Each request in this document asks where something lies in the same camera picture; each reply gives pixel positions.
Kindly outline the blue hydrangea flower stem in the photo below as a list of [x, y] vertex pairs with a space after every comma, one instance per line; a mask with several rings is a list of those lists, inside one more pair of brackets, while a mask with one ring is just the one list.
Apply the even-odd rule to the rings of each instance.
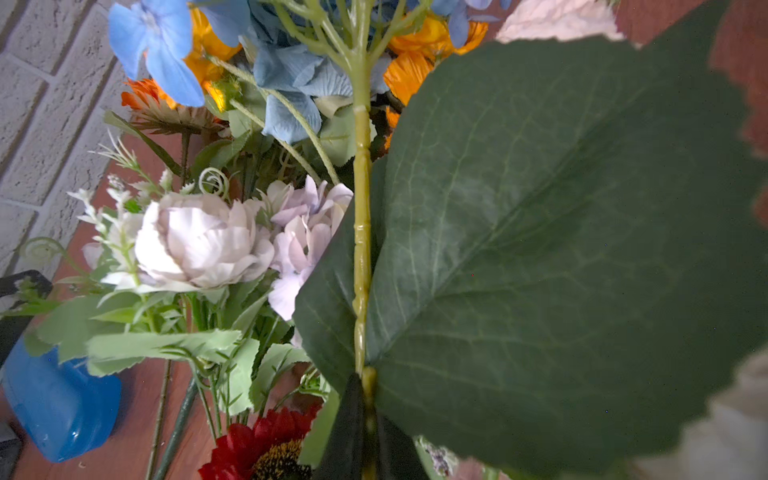
[[761, 177], [707, 1], [649, 46], [488, 45], [429, 75], [374, 168], [375, 407], [461, 454], [463, 353], [767, 340]]

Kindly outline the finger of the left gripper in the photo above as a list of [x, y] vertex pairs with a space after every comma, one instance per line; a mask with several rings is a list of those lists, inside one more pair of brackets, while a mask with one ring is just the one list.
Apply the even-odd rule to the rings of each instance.
[[[19, 292], [18, 285], [30, 281], [34, 293], [46, 297], [52, 290], [52, 283], [37, 270], [26, 270], [1, 278], [1, 297], [11, 297]], [[4, 365], [13, 347], [16, 345], [33, 316], [22, 314], [20, 309], [24, 301], [16, 300], [9, 310], [1, 313], [1, 365]]]

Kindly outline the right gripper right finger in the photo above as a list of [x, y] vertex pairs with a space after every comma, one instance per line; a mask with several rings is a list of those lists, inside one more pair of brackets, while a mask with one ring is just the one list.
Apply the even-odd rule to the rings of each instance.
[[381, 480], [428, 480], [414, 440], [385, 416], [377, 415], [377, 475]]

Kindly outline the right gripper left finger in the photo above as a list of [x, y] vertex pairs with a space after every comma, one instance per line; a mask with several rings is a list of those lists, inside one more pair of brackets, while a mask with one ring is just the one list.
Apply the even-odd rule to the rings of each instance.
[[363, 469], [365, 406], [362, 381], [353, 373], [346, 384], [322, 459], [312, 478], [360, 480]]

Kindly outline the peach rose flower stem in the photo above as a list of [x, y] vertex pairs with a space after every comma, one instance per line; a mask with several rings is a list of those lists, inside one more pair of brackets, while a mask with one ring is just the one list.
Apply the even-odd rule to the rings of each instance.
[[525, 0], [520, 1], [496, 33], [494, 40], [575, 41], [600, 36], [623, 41], [613, 8], [608, 1]]

